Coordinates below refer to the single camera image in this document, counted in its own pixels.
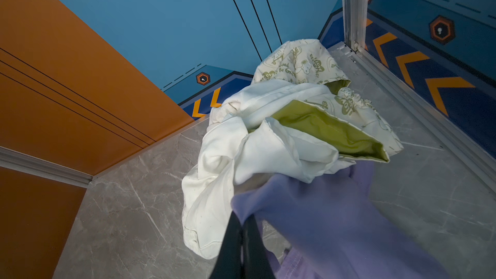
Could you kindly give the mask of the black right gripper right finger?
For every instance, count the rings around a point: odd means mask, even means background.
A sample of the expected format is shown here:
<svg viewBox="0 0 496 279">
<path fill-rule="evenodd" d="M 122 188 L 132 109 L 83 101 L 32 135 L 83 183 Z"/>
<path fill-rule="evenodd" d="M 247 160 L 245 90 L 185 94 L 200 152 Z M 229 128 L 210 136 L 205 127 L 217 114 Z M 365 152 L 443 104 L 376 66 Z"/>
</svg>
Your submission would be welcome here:
<svg viewBox="0 0 496 279">
<path fill-rule="evenodd" d="M 243 224 L 243 278 L 275 279 L 254 215 Z"/>
</svg>

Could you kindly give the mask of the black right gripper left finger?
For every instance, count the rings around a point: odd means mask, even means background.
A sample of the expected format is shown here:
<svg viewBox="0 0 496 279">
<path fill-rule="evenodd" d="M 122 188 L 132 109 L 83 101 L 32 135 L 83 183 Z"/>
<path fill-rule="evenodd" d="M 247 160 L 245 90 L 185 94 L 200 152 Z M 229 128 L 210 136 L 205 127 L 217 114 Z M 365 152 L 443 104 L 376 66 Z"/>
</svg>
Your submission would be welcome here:
<svg viewBox="0 0 496 279">
<path fill-rule="evenodd" d="M 242 275 L 242 225 L 231 213 L 222 246 L 210 279 L 241 279 Z"/>
</svg>

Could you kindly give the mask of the purple cloth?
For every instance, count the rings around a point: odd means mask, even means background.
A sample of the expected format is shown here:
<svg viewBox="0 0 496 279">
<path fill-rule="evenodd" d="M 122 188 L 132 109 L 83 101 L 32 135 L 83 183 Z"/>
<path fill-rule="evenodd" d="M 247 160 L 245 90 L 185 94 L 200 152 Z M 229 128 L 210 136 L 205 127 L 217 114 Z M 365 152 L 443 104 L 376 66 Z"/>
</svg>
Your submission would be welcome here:
<svg viewBox="0 0 496 279">
<path fill-rule="evenodd" d="M 241 221 L 264 220 L 290 243 L 282 260 L 267 256 L 276 278 L 448 278 L 369 200 L 374 174 L 368 161 L 311 183 L 275 174 L 231 206 Z"/>
</svg>

